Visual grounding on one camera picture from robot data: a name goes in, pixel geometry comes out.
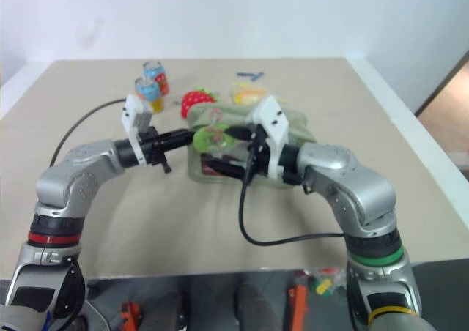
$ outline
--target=red strawberry toy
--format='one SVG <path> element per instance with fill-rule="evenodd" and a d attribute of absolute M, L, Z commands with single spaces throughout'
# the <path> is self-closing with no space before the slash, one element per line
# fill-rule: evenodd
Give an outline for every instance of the red strawberry toy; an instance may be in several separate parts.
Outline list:
<path fill-rule="evenodd" d="M 212 93 L 205 89 L 199 89 L 186 93 L 181 102 L 181 116 L 186 119 L 188 117 L 189 109 L 192 105 L 199 103 L 214 103 L 217 100 Z"/>

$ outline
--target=green bag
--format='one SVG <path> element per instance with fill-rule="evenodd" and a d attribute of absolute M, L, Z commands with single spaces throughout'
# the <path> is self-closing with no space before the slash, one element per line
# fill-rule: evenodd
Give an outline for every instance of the green bag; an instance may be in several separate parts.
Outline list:
<path fill-rule="evenodd" d="M 253 107 L 244 105 L 228 105 L 225 103 L 199 103 L 191 107 L 188 114 L 189 130 L 197 131 L 202 127 L 210 125 L 210 112 L 213 109 L 220 109 L 223 116 L 219 120 L 221 124 L 245 124 L 245 118 Z M 308 119 L 298 111 L 284 110 L 284 114 L 289 121 L 289 143 L 302 146 L 305 142 L 316 142 L 313 135 L 306 128 Z M 188 147 L 188 174 L 191 179 L 204 183 L 227 183 L 237 182 L 239 180 L 232 179 L 216 174 L 208 174 L 207 169 L 203 166 L 203 157 L 200 152 L 194 149 L 193 145 Z M 269 187 L 290 188 L 272 179 L 262 176 L 255 176 L 253 183 L 267 185 Z"/>

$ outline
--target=white table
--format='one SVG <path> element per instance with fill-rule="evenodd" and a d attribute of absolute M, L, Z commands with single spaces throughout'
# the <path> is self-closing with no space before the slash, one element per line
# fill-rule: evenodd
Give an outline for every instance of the white table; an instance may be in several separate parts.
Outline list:
<path fill-rule="evenodd" d="M 0 121 L 0 278 L 10 278 L 34 214 L 36 179 L 56 143 L 82 114 L 125 97 L 143 61 L 53 63 Z M 319 142 L 349 147 L 396 188 L 399 230 L 413 261 L 469 256 L 469 231 L 442 190 L 345 59 L 166 60 L 171 93 L 195 86 L 229 102 L 236 72 L 264 71 L 260 83 L 301 110 Z M 70 137 L 70 148 L 124 138 L 121 105 L 100 111 Z M 164 132 L 185 127 L 177 107 L 154 116 Z M 105 184 L 86 218 L 80 263 L 87 277 L 183 275 L 343 265 L 342 239 L 273 248 L 247 243 L 237 227 L 240 184 L 203 185 L 187 175 L 187 151 L 168 153 L 173 172 L 134 168 Z M 252 236 L 278 239 L 339 231 L 317 195 L 253 187 L 245 204 Z"/>

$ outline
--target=yellow ring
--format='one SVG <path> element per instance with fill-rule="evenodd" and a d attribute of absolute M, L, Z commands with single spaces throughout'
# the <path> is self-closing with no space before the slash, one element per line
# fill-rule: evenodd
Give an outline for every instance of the yellow ring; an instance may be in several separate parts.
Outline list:
<path fill-rule="evenodd" d="M 417 315 L 417 313 L 409 308 L 398 307 L 396 305 L 391 305 L 388 307 L 381 307 L 378 309 L 374 309 L 368 316 L 368 325 L 370 325 L 374 318 L 382 313 L 407 313 Z"/>

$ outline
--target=white backdrop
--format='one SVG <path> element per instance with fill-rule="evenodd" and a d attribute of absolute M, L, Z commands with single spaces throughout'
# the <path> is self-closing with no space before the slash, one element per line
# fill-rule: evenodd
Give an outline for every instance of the white backdrop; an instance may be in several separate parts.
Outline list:
<path fill-rule="evenodd" d="M 411 110 L 469 48 L 469 0 L 1 0 L 27 61 L 366 56 Z"/>

